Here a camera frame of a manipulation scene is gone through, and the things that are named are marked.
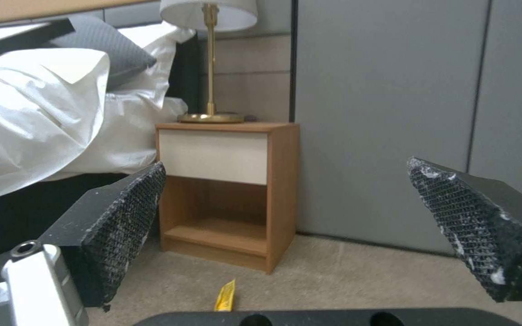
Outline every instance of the textured gripper surface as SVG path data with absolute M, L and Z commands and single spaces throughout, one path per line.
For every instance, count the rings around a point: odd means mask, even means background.
M 104 303 L 116 295 L 129 264 L 148 237 L 165 180 L 162 163 L 137 176 L 83 239 L 82 245 L 101 282 Z
M 522 194 L 416 158 L 408 161 L 408 173 L 441 233 L 487 293 L 497 302 L 522 301 L 522 218 L 516 216 L 522 215 Z

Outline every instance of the white lampshade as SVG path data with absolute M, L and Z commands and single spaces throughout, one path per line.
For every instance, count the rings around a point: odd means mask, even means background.
M 160 16 L 179 27 L 207 29 L 202 9 L 204 4 L 219 7 L 215 31 L 238 31 L 257 24 L 256 0 L 162 0 Z

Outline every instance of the carpet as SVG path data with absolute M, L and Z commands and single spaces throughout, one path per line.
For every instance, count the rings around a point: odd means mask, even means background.
M 522 324 L 522 302 L 495 303 L 460 260 L 297 235 L 272 275 L 173 252 L 149 239 L 111 309 L 91 326 L 131 326 L 165 312 L 211 311 L 236 279 L 235 310 L 471 307 Z

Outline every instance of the wooden nightstand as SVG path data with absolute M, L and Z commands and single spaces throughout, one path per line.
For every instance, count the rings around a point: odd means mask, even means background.
M 161 249 L 267 274 L 295 235 L 299 126 L 158 124 Z

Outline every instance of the drawer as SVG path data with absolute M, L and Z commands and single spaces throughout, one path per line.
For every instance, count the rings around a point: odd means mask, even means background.
M 267 134 L 158 130 L 159 159 L 166 174 L 267 184 Z

